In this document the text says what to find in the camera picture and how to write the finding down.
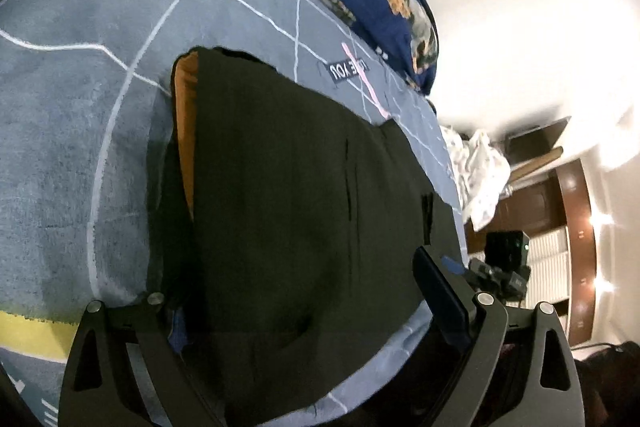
brown wooden panel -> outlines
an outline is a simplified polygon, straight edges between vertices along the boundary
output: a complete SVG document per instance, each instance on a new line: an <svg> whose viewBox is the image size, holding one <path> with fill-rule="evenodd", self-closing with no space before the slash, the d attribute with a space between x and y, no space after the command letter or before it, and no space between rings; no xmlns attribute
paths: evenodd
<svg viewBox="0 0 640 427"><path fill-rule="evenodd" d="M575 346L590 340L596 306L595 233L589 221L591 203L580 160L556 169L569 229L571 249L571 320L569 344Z"/></svg>
<svg viewBox="0 0 640 427"><path fill-rule="evenodd" d="M494 219L479 232L474 232L471 222L465 225L467 248L470 253L484 250L486 233L496 230L524 230L533 237L558 227L564 227L566 216L562 192L554 176L516 190L510 198L501 200L495 209Z"/></svg>

white cloth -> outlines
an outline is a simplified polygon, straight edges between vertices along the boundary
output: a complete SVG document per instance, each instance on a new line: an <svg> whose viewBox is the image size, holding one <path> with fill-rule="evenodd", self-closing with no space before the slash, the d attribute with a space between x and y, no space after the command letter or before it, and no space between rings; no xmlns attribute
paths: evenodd
<svg viewBox="0 0 640 427"><path fill-rule="evenodd" d="M476 232L494 218L500 193L509 181L507 159L489 145L489 136L478 130L469 141L447 127L440 127L451 158L458 188L462 219L469 219Z"/></svg>

dark green garment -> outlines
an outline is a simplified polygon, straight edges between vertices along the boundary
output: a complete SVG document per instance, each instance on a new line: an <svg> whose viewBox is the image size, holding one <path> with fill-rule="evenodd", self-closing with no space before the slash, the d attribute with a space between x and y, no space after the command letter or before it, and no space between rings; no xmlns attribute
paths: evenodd
<svg viewBox="0 0 640 427"><path fill-rule="evenodd" d="M369 124L247 55L199 49L198 69L196 327L228 422L249 426L365 365L422 300L415 249L460 247L395 121Z"/></svg>

metal pivot bolt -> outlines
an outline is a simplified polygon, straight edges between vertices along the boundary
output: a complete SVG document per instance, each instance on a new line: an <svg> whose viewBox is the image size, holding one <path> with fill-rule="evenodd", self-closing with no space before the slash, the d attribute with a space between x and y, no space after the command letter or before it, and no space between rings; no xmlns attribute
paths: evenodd
<svg viewBox="0 0 640 427"><path fill-rule="evenodd" d="M146 298L146 302L152 306L158 306L158 304L162 304L164 302L164 295L160 292L152 293Z"/></svg>
<svg viewBox="0 0 640 427"><path fill-rule="evenodd" d="M553 315L556 309L548 302L540 302L540 311L546 315Z"/></svg>
<svg viewBox="0 0 640 427"><path fill-rule="evenodd" d="M495 300L489 293L479 293L477 299L483 306L491 306Z"/></svg>
<svg viewBox="0 0 640 427"><path fill-rule="evenodd" d="M100 301L91 301L89 304L87 304L86 306L86 310L89 313L95 313L97 311L100 311L100 308L102 308L102 303Z"/></svg>

bed sheet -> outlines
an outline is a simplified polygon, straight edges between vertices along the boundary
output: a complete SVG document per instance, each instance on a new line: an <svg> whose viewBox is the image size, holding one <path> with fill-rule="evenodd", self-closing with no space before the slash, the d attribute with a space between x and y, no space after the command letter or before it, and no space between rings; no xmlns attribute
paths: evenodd
<svg viewBox="0 0 640 427"><path fill-rule="evenodd" d="M372 123L396 119L453 206L466 256L433 111L317 0L0 0L0 360L44 425L57 422L87 302L122 305L155 289L148 227L172 130L170 71L196 45L251 53ZM357 407L430 320L423 304L348 381L273 426Z"/></svg>

